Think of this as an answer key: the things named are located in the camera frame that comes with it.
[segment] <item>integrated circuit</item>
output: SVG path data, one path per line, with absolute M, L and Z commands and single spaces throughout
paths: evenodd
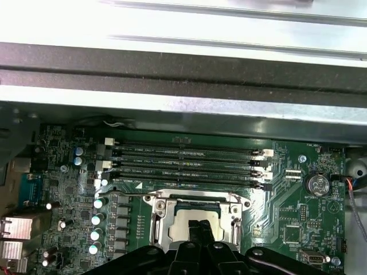
M 90 216 L 91 216 L 91 213 L 90 213 L 88 210 L 82 210 L 82 211 L 80 212 L 80 217 L 81 217 L 82 219 L 89 219 L 89 218 L 90 218 Z
M 293 226 L 287 225 L 284 228 L 284 243 L 300 243 L 301 240 L 301 227 L 300 226 Z
M 90 266 L 91 266 L 91 262 L 90 261 L 81 260 L 79 262 L 79 267 L 82 268 L 82 270 L 89 270 L 89 267 Z
M 67 194 L 67 195 L 74 194 L 74 188 L 73 187 L 67 187 L 67 188 L 65 188 L 65 194 Z

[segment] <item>cable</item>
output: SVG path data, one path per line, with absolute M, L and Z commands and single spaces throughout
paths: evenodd
M 0 270 L 4 271 L 5 275 L 14 275 L 7 267 L 0 266 Z
M 353 215 L 354 218 L 356 219 L 357 225 L 361 230 L 361 233 L 363 235 L 363 238 L 365 239 L 365 241 L 367 242 L 367 233 L 366 233 L 366 229 L 363 226 L 363 223 L 361 221 L 360 215 L 358 214 L 357 211 L 357 206 L 356 206 L 356 201 L 354 200 L 354 194 L 353 194 L 353 185 L 350 179 L 346 180 L 348 182 L 348 186 L 349 186 L 349 198 L 350 198 L 350 206 L 352 207 L 352 211 L 353 211 Z

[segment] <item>capacitor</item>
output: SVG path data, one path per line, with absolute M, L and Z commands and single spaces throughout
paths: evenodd
M 74 163 L 74 165 L 77 165 L 77 166 L 82 165 L 83 164 L 83 159 L 81 157 L 77 156 L 76 158 L 74 158 L 73 163 Z
M 99 250 L 101 250 L 102 248 L 102 244 L 100 242 L 94 242 L 90 247 L 89 247 L 89 253 L 91 253 L 92 255 L 97 254 L 97 252 Z
M 102 185 L 102 186 L 106 186 L 106 185 L 108 185 L 108 180 L 103 179 L 103 180 L 101 181 L 101 185 Z
M 34 149 L 34 152 L 35 153 L 37 153 L 37 154 L 39 154 L 39 153 L 43 153 L 43 152 L 45 152 L 46 150 L 45 150 L 45 147 L 36 147 L 35 149 Z
M 92 217 L 92 224 L 93 225 L 99 225 L 101 221 L 104 220 L 104 214 L 103 213 L 97 213 Z
M 91 240 L 98 241 L 103 236 L 103 230 L 101 228 L 96 228 L 91 233 Z
M 46 204 L 46 209 L 51 210 L 51 209 L 59 208 L 60 206 L 61 206 L 60 202 L 49 202 Z
M 68 220 L 66 220 L 66 221 L 62 221 L 61 223 L 60 223 L 60 227 L 62 228 L 62 229 L 65 229 L 67 226 L 70 226 L 70 225 L 72 225 L 74 223 L 74 220 L 73 219 L 68 219 Z
M 99 198 L 96 199 L 93 203 L 93 206 L 97 209 L 102 208 L 102 206 L 104 206 L 106 204 L 106 199 L 105 198 Z
M 327 195 L 330 190 L 330 181 L 322 174 L 310 174 L 303 182 L 306 191 L 316 197 Z
M 74 149 L 74 154 L 75 154 L 76 156 L 81 156 L 83 153 L 84 153 L 84 150 L 83 150 L 83 148 L 81 148 L 81 147 L 76 147 L 76 148 Z
M 48 258 L 48 257 L 50 257 L 51 255 L 54 255 L 57 251 L 58 251 L 57 246 L 52 246 L 52 247 L 50 247 L 48 250 L 46 250 L 46 251 L 43 253 L 44 258 Z
M 342 261 L 338 257 L 333 257 L 331 259 L 331 263 L 335 266 L 340 266 L 342 264 Z
M 56 259 L 57 259 L 57 256 L 55 254 L 54 255 L 51 255 L 50 257 L 48 257 L 48 258 L 46 258 L 46 259 L 44 259 L 42 261 L 42 265 L 44 267 L 49 266 L 50 264 L 52 264 L 53 262 L 55 262 Z

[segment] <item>electrolytic capacitor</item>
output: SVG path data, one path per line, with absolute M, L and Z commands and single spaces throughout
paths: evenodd
M 92 224 L 93 225 L 99 225 L 101 221 L 104 220 L 104 214 L 103 213 L 97 213 L 92 217 Z
M 46 259 L 44 259 L 42 261 L 42 265 L 44 267 L 49 266 L 50 264 L 52 264 L 53 262 L 55 262 L 56 259 L 57 259 L 57 256 L 55 254 L 54 255 L 51 255 L 50 257 L 48 257 L 48 258 L 46 258 Z
M 51 210 L 51 209 L 54 209 L 54 208 L 59 208 L 60 206 L 61 206 L 60 202 L 49 202 L 49 203 L 46 204 L 46 209 Z
M 58 251 L 57 246 L 52 246 L 52 247 L 50 247 L 48 250 L 46 250 L 46 251 L 43 253 L 44 258 L 48 258 L 48 257 L 50 257 L 51 255 L 54 255 L 57 251 Z
M 96 228 L 91 233 L 91 240 L 98 241 L 103 236 L 103 230 L 101 228 Z
M 67 226 L 70 226 L 70 225 L 72 225 L 74 223 L 74 220 L 73 219 L 68 219 L 68 220 L 66 220 L 66 221 L 62 221 L 61 223 L 60 223 L 60 227 L 62 228 L 62 229 L 65 229 Z
M 84 153 L 84 150 L 83 150 L 83 148 L 81 148 L 81 147 L 76 147 L 76 148 L 74 149 L 74 154 L 75 154 L 76 156 L 81 156 L 83 153 Z
M 77 156 L 76 158 L 74 158 L 74 160 L 73 160 L 73 163 L 74 163 L 74 165 L 77 165 L 77 166 L 79 166 L 79 165 L 82 165 L 83 164 L 83 159 L 81 158 L 81 157 L 79 157 L 79 156 Z
M 92 255 L 97 254 L 98 251 L 100 251 L 102 248 L 102 244 L 100 242 L 94 242 L 90 247 L 89 247 L 89 253 L 91 253 Z
M 102 208 L 102 206 L 104 206 L 106 204 L 106 199 L 105 198 L 99 198 L 96 199 L 93 203 L 93 206 L 97 209 Z
M 36 147 L 34 149 L 34 152 L 37 153 L 37 154 L 43 153 L 43 152 L 45 152 L 45 147 Z

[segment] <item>chip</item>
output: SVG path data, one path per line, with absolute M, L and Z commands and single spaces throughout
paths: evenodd
M 73 188 L 73 187 L 67 187 L 67 188 L 65 189 L 65 193 L 66 193 L 67 195 L 72 195 L 72 194 L 74 194 L 74 188 Z
M 79 266 L 82 268 L 82 270 L 88 270 L 89 266 L 91 265 L 90 261 L 80 261 Z
M 87 210 L 83 210 L 80 212 L 80 217 L 82 217 L 83 219 L 89 219 L 90 213 Z
M 284 243 L 300 243 L 300 227 L 288 225 L 284 228 Z
M 64 243 L 71 243 L 71 236 L 65 235 L 64 236 Z

